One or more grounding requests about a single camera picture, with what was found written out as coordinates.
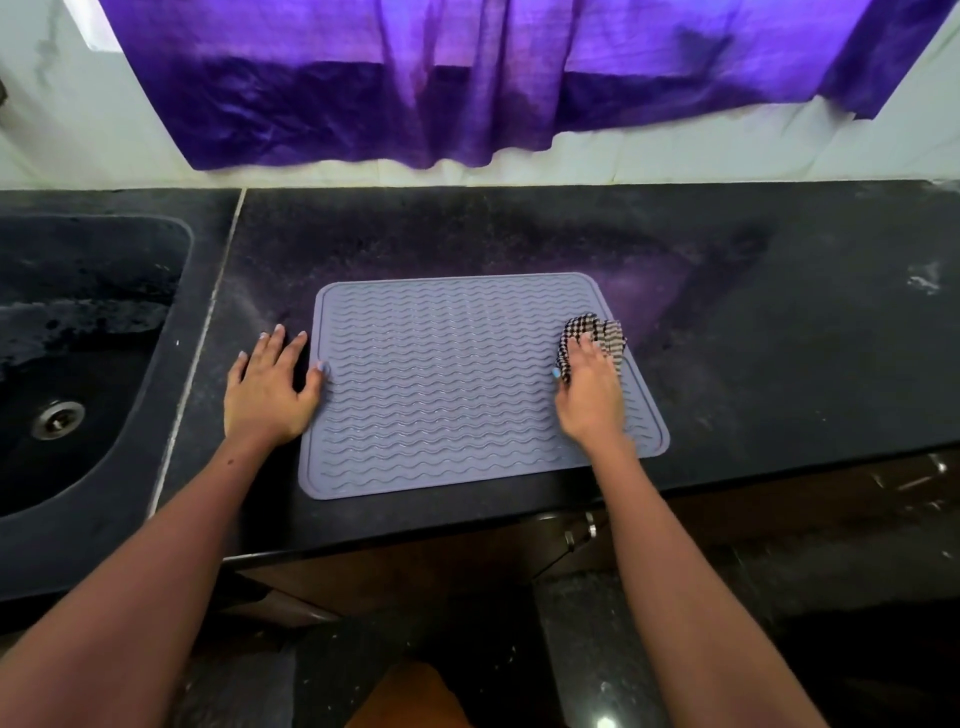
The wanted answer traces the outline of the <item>person's right hand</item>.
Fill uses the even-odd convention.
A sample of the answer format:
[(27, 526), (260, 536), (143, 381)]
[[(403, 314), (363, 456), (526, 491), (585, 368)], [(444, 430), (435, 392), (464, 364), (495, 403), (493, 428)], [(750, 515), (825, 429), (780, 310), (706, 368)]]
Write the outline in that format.
[(577, 401), (573, 411), (557, 411), (562, 431), (590, 458), (628, 449), (625, 407), (614, 363), (589, 336), (570, 339), (567, 346)]

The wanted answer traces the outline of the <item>person's left hand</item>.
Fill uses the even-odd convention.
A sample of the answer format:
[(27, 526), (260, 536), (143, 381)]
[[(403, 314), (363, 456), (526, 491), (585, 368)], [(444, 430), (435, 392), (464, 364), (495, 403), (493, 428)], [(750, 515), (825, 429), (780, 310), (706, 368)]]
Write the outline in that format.
[(286, 371), (266, 367), (266, 344), (272, 332), (262, 332), (251, 353), (243, 380), (225, 388), (223, 433), (226, 443), (272, 449), (303, 435), (319, 405), (304, 405), (304, 386), (294, 385), (295, 369), (308, 343), (302, 331), (286, 339)]

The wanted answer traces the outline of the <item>black white checked cloth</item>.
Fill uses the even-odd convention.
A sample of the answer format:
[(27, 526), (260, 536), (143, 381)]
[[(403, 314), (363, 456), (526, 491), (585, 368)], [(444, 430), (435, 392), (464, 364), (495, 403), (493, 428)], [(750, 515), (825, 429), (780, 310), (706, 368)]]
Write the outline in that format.
[(563, 326), (558, 341), (554, 374), (564, 384), (570, 382), (570, 339), (579, 341), (588, 336), (611, 360), (618, 374), (622, 372), (627, 352), (627, 338), (620, 321), (602, 320), (594, 313), (585, 313), (569, 319)]

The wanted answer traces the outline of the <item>grey ribbed silicone mat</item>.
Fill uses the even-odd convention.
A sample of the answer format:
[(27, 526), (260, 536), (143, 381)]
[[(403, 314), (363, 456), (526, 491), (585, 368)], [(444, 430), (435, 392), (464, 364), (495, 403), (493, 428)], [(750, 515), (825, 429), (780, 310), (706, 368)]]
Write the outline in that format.
[(298, 486), (314, 500), (580, 468), (552, 372), (577, 314), (614, 314), (583, 273), (340, 281), (314, 301), (325, 373)]

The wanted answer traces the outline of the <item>person's left forearm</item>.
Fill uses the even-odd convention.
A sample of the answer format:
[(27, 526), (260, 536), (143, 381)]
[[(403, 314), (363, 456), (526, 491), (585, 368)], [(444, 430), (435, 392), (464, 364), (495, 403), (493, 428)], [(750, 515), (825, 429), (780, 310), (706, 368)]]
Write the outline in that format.
[(280, 442), (237, 429), (0, 660), (0, 728), (162, 728), (229, 533)]

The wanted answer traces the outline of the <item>person's right forearm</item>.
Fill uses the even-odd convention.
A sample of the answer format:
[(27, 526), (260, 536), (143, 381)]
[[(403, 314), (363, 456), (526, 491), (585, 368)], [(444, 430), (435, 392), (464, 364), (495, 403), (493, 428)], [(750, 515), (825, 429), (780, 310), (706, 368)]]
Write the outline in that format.
[(829, 728), (786, 660), (653, 486), (624, 436), (585, 452), (620, 579), (674, 728)]

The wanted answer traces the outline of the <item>black stone sink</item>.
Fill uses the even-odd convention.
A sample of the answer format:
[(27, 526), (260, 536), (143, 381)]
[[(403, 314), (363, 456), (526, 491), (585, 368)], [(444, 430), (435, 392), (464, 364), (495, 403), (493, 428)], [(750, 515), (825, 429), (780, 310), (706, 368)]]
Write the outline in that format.
[[(138, 215), (0, 215), (0, 518), (43, 504), (107, 456), (138, 400), (192, 245)], [(41, 442), (54, 401), (82, 425)]]

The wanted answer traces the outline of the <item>metal sink drain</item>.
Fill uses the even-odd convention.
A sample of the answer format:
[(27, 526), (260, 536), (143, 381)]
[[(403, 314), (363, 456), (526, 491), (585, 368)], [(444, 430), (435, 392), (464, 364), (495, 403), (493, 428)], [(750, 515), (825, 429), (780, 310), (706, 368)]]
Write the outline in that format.
[(40, 442), (62, 439), (77, 431), (86, 415), (86, 407), (78, 401), (51, 401), (31, 419), (30, 436)]

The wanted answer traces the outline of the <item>brown wooden cabinet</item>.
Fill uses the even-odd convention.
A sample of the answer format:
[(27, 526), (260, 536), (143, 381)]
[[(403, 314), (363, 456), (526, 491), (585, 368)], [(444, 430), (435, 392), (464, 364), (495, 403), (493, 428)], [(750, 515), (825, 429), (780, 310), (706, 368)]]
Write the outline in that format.
[[(673, 495), (667, 504), (697, 546), (723, 566), (735, 556), (799, 557), (813, 552), (827, 573), (862, 542), (960, 512), (960, 444), (938, 452), (949, 458), (942, 480), (905, 493), (883, 491), (870, 465), (751, 483), (737, 488)], [(564, 545), (575, 512), (454, 535), (301, 557), (279, 564), (239, 566), (240, 577), (285, 599), (338, 617), (394, 606), (529, 586), (615, 566), (609, 516), (592, 510), (598, 536), (574, 553)]]

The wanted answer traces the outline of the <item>purple curtain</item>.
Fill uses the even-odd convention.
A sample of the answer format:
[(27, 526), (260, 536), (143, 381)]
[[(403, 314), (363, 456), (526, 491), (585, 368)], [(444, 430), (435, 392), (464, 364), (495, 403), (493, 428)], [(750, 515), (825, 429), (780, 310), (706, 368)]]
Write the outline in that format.
[(468, 167), (817, 96), (873, 119), (957, 0), (100, 0), (186, 162)]

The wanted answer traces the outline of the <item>person's orange garment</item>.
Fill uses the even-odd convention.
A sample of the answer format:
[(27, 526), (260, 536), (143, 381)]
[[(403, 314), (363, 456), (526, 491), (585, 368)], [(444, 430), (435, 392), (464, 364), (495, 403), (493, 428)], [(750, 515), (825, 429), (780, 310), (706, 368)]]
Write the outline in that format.
[(474, 728), (441, 674), (422, 661), (393, 666), (347, 728)]

